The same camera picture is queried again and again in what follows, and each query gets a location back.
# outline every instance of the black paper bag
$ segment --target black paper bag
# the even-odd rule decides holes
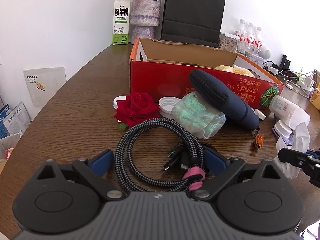
[[[225,0],[165,0],[161,40],[217,47]]]

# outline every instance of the pink velcro strap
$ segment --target pink velcro strap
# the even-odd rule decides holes
[[[193,167],[191,169],[189,169],[186,174],[184,174],[183,178],[182,179],[187,179],[193,175],[201,175],[202,176],[202,179],[201,180],[204,180],[205,179],[205,172],[203,169],[199,168],[199,167]],[[189,190],[197,190],[199,188],[201,188],[202,186],[202,181],[197,181],[197,182],[194,182],[192,183],[190,186],[189,186]]]

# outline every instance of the white plastic bag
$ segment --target white plastic bag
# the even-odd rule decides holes
[[[22,132],[0,139],[0,160],[5,159],[5,151],[14,148],[22,136]]]
[[[277,153],[282,148],[288,148],[295,151],[306,153],[310,143],[310,135],[306,124],[303,122],[297,125],[296,130],[293,131],[293,144],[292,146],[287,146],[283,139],[280,137],[276,143]],[[274,158],[275,163],[282,170],[284,175],[288,179],[294,179],[298,176],[300,168],[292,166],[290,163],[283,163],[279,160],[278,156]]]

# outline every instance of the purple vase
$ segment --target purple vase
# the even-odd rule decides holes
[[[130,24],[133,25],[131,43],[136,38],[155,37],[155,27],[160,25],[161,0],[133,0]]]

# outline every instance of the red rose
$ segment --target red rose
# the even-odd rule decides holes
[[[159,117],[159,105],[155,104],[147,93],[133,92],[126,96],[126,100],[117,101],[117,104],[117,113],[114,117],[129,127]]]

